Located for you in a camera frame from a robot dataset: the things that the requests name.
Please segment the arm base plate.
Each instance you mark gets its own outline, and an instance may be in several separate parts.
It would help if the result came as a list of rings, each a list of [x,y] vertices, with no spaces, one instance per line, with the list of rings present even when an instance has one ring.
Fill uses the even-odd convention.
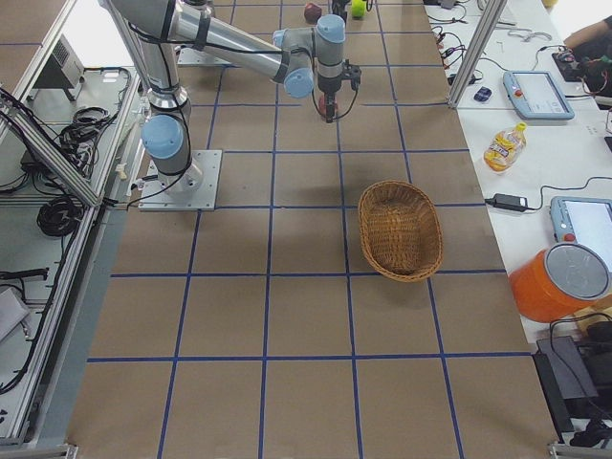
[[[160,174],[150,160],[147,173],[157,178],[144,183],[142,199],[137,203],[139,210],[214,210],[221,162],[221,150],[193,150],[190,168],[174,183],[175,178]]]
[[[183,47],[178,52],[177,65],[181,67],[234,67],[234,64],[220,57]]]

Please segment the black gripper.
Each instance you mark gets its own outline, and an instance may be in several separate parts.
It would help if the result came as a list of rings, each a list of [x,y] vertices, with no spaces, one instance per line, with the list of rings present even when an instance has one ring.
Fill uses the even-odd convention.
[[[341,89],[342,76],[317,75],[317,87],[324,94],[324,115],[327,123],[335,119],[335,96]]]
[[[332,13],[346,13],[347,0],[332,0],[331,11]]]

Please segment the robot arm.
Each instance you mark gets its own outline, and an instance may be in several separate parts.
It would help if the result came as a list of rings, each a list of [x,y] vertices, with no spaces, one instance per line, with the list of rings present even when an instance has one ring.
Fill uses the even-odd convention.
[[[191,99],[184,81],[198,70],[218,77],[248,70],[291,98],[311,97],[327,123],[340,119],[344,82],[357,91],[361,71],[346,58],[345,22],[323,14],[311,26],[273,32],[270,42],[217,17],[210,1],[105,1],[142,79],[151,118],[142,143],[162,193],[191,193],[204,170],[191,145]]]

